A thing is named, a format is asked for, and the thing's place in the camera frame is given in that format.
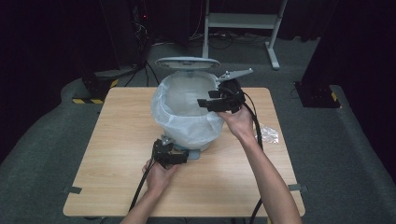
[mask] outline white stand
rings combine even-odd
[[[265,42],[265,48],[271,60],[272,67],[275,70],[280,68],[277,61],[274,44],[276,35],[282,22],[283,12],[288,0],[283,0],[280,10],[275,15],[263,14],[233,14],[233,13],[209,13],[209,0],[206,0],[205,10],[205,38],[203,45],[202,57],[208,58],[209,47],[209,27],[225,27],[225,28],[252,28],[252,29],[267,29],[273,30],[269,42]]]

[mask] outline clear plastic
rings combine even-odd
[[[279,134],[277,130],[270,128],[264,124],[260,124],[262,132],[262,141],[266,143],[279,143]]]
[[[151,115],[179,147],[204,150],[219,137],[224,120],[201,108],[197,99],[209,100],[208,92],[216,88],[216,76],[212,74],[176,72],[154,92]]]

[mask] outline black curtain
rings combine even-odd
[[[278,37],[317,39],[326,30],[338,0],[289,0]]]
[[[169,38],[187,46],[190,38],[191,0],[149,0],[153,36]]]
[[[78,74],[63,42],[59,1],[2,1],[0,8],[1,162]]]
[[[340,0],[304,74],[340,85],[371,146],[396,180],[396,3]]]

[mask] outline grey mat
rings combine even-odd
[[[227,49],[210,49],[209,57],[222,63],[210,72],[220,76],[225,70],[251,67],[255,72],[239,79],[242,86],[270,90],[297,181],[309,189],[303,193],[304,223],[396,223],[395,185],[361,131],[342,89],[332,86],[343,106],[339,109],[304,108],[298,99],[293,81],[301,80],[317,43],[277,40],[279,71],[271,69],[262,43],[234,43]],[[155,60],[200,54],[200,48],[160,45],[152,47],[148,62],[161,80],[174,71],[158,68]],[[148,77],[149,85],[156,86],[149,69]],[[121,78],[119,86],[129,78]],[[146,86],[146,81],[143,69],[128,86]],[[60,92],[63,102],[38,120],[2,163],[0,223],[100,222],[63,214],[67,197],[64,188],[73,183],[102,108],[71,103],[78,82],[64,87]],[[180,223],[194,220],[232,223],[230,218],[178,219]],[[173,219],[151,221],[164,223]],[[235,223],[245,221],[248,219],[238,218]],[[119,222],[120,217],[113,217],[105,223]]]

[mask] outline wooden table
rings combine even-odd
[[[279,133],[279,143],[264,143],[264,151],[285,182],[297,184],[289,153],[271,99],[265,88],[243,89],[254,101],[259,122]],[[152,145],[163,134],[150,114],[155,88],[110,90],[92,133],[64,214],[70,217],[123,217],[150,158]],[[140,196],[146,191],[142,188]],[[299,191],[292,196],[305,212]],[[244,150],[226,124],[197,161],[179,167],[152,217],[250,217],[260,194]],[[258,217],[266,217],[263,207]]]

